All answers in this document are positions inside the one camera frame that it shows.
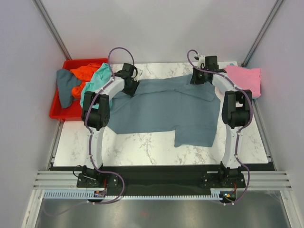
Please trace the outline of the slate blue t-shirt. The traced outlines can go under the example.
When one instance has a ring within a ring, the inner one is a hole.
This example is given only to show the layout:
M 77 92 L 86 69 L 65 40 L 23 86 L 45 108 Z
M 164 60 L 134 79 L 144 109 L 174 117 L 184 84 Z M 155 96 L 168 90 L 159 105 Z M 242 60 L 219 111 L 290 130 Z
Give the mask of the slate blue t-shirt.
M 212 147 L 220 100 L 207 82 L 190 83 L 191 75 L 142 80 L 134 94 L 112 99 L 108 127 L 116 134 L 175 132 L 174 146 Z

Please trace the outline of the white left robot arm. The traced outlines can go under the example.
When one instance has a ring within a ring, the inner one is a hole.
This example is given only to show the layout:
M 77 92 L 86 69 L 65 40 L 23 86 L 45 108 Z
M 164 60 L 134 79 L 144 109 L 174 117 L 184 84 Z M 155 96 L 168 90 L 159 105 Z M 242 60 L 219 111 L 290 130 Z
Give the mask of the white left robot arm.
M 105 127 L 110 120 L 110 102 L 119 92 L 133 96 L 142 73 L 135 65 L 124 63 L 122 69 L 110 76 L 102 87 L 94 92 L 85 92 L 81 116 L 88 136 L 85 166 L 94 170 L 87 178 L 94 187 L 99 187 L 104 182 L 104 175 L 97 170 L 103 165 L 102 142 Z

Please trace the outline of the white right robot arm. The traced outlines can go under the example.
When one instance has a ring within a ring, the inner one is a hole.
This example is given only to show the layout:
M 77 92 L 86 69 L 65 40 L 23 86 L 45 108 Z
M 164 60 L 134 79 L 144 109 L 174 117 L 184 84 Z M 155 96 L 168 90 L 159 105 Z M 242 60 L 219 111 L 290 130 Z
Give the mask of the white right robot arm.
M 228 77 L 224 69 L 220 69 L 217 56 L 199 55 L 195 53 L 196 64 L 193 66 L 191 84 L 210 83 L 223 95 L 222 121 L 226 125 L 226 146 L 222 166 L 226 169 L 238 169 L 242 164 L 238 152 L 242 141 L 242 131 L 251 124 L 253 119 L 252 92 L 243 90 Z

